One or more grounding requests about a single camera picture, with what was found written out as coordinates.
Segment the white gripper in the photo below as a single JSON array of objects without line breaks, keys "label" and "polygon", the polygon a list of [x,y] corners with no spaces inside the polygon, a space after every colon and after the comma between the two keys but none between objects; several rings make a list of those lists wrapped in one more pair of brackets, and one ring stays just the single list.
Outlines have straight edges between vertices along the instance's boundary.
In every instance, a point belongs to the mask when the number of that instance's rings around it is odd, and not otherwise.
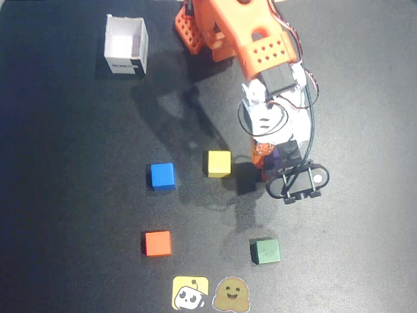
[{"label": "white gripper", "polygon": [[252,164],[257,169],[263,167],[265,157],[277,145],[292,141],[304,145],[312,139],[309,72],[302,63],[285,65],[284,69],[289,81],[274,93],[261,78],[242,84],[241,105],[246,122],[242,128],[250,136]]}]

